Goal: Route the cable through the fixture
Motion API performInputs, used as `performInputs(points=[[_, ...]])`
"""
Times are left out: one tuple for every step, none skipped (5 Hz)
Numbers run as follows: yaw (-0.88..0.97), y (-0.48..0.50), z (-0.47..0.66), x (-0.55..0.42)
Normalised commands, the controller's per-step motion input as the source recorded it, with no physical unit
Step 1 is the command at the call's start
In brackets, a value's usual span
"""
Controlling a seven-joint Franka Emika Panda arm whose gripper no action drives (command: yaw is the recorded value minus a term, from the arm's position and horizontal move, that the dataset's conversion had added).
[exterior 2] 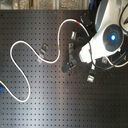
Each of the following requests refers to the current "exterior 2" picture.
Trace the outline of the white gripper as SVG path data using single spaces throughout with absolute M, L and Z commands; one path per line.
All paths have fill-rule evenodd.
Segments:
M 90 55 L 90 46 L 88 44 L 84 45 L 80 52 L 79 52 L 79 58 L 82 62 L 84 63 L 90 63 L 91 62 L 91 55 Z M 65 64 L 64 66 L 62 66 L 62 72 L 65 73 L 71 69 L 73 69 L 76 66 L 76 61 L 71 61 L 67 64 Z M 95 66 L 92 64 L 88 77 L 87 77 L 87 81 L 93 83 L 94 79 L 96 76 L 96 70 L 95 70 Z

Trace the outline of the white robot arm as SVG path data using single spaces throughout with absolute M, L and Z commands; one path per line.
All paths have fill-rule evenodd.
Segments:
M 96 18 L 94 36 L 81 47 L 79 58 L 82 62 L 91 63 L 92 70 L 109 70 L 120 67 L 120 61 L 126 54 L 124 52 L 114 62 L 109 61 L 109 67 L 99 67 L 96 60 L 108 58 L 117 53 L 128 34 L 128 0 L 102 0 L 99 4 Z

